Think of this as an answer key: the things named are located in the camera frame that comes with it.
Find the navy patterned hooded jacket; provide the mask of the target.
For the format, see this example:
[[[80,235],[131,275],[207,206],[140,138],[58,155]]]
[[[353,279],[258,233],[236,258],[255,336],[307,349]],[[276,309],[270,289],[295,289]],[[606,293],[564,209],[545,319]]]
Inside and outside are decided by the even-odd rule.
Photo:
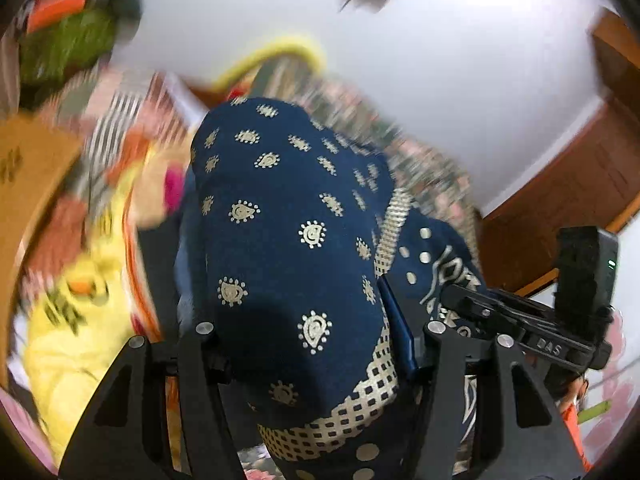
[[[439,300],[450,284],[485,289],[463,238],[422,214],[378,148],[287,102],[211,110],[190,169],[194,309],[239,386],[233,414],[286,478],[398,478],[422,393],[378,279],[471,335]]]

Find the brown wooden door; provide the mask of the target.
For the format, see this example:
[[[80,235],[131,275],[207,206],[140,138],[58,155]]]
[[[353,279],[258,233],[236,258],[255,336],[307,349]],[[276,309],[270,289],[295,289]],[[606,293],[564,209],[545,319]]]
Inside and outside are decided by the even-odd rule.
[[[591,31],[603,103],[576,136],[480,228],[487,284],[527,295],[555,279],[556,233],[617,233],[639,209],[639,36],[610,10]]]

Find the floral bedspread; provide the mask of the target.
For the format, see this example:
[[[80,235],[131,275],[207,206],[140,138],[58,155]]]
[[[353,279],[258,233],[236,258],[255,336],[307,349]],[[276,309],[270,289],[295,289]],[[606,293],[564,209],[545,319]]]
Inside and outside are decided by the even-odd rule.
[[[304,477],[383,479],[398,469],[422,388],[392,347],[378,282],[391,276],[430,321],[475,327],[440,303],[446,285],[484,292],[469,185],[454,162],[404,136],[356,92],[302,62],[265,62],[250,95],[278,110],[278,190],[293,203],[303,253],[294,313],[309,384],[271,390],[270,454]]]

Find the orange box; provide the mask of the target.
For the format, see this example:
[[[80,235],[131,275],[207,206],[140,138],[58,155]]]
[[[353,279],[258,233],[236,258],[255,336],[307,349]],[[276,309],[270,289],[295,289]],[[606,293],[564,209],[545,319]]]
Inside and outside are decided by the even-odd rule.
[[[29,12],[26,21],[26,32],[48,27],[85,9],[88,0],[37,0]]]

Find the yellow cartoon blanket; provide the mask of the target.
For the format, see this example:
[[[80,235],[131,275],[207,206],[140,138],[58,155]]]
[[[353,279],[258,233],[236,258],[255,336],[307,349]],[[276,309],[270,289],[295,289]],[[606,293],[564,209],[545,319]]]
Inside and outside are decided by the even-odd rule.
[[[22,362],[53,463],[127,340],[177,335],[175,260],[189,155],[149,151],[118,164],[94,219],[59,197],[37,246],[55,280],[32,303]]]

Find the yellow headboard edge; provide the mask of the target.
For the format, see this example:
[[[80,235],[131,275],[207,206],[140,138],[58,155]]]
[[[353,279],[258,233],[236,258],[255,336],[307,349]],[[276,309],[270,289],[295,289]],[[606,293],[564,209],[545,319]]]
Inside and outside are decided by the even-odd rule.
[[[326,55],[314,40],[300,35],[281,36],[235,62],[209,85],[209,89],[214,93],[228,91],[246,74],[275,58],[298,58],[314,74],[326,68]]]

